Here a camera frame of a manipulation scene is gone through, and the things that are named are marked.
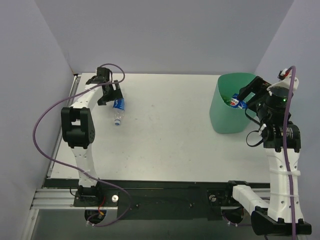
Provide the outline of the Pepsi bottle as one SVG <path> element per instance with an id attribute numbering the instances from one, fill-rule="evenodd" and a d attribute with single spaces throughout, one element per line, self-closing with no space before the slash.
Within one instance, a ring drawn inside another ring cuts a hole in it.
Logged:
<path id="1" fill-rule="evenodd" d="M 232 95 L 232 97 L 229 100 L 228 105 L 233 109 L 246 109 L 247 104 L 243 100 L 238 99 L 238 94 L 235 93 Z"/>
<path id="2" fill-rule="evenodd" d="M 114 111 L 114 125 L 120 126 L 125 115 L 125 99 L 116 99 L 112 109 Z"/>

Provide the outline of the green plastic bottle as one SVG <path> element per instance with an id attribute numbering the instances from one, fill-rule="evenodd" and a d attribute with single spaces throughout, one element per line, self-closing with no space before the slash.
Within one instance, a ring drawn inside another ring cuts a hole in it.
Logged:
<path id="1" fill-rule="evenodd" d="M 224 101 L 225 104 L 229 105 L 230 101 L 231 101 L 231 98 L 227 97 L 227 96 L 222 96 L 222 100 Z"/>

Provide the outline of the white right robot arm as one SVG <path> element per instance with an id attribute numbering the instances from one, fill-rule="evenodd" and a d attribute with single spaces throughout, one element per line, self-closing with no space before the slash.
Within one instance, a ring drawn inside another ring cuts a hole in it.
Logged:
<path id="1" fill-rule="evenodd" d="M 270 84 L 256 76 L 240 89 L 238 100 L 249 94 L 253 97 L 247 107 L 258 117 L 258 134 L 266 152 L 270 174 L 270 200 L 265 202 L 248 184 L 238 184 L 223 192 L 224 201 L 237 202 L 250 214 L 251 226 L 258 236 L 310 235 L 312 226 L 306 222 L 300 207 L 298 161 L 301 150 L 301 134 L 290 121 L 286 111 L 290 91 L 290 76 Z"/>

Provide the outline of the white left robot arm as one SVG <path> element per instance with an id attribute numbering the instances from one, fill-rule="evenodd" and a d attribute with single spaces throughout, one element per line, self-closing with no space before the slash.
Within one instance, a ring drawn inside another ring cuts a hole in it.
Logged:
<path id="1" fill-rule="evenodd" d="M 105 65 L 96 69 L 96 75 L 85 83 L 84 93 L 76 98 L 71 106 L 61 110 L 62 138 L 70 147 L 79 168 L 78 195 L 90 205 L 97 206 L 103 200 L 103 193 L 97 181 L 99 177 L 92 154 L 92 143 L 96 137 L 92 110 L 95 106 L 113 102 L 114 124 L 119 126 L 125 113 L 125 100 L 119 82 L 113 81 L 113 73 Z"/>

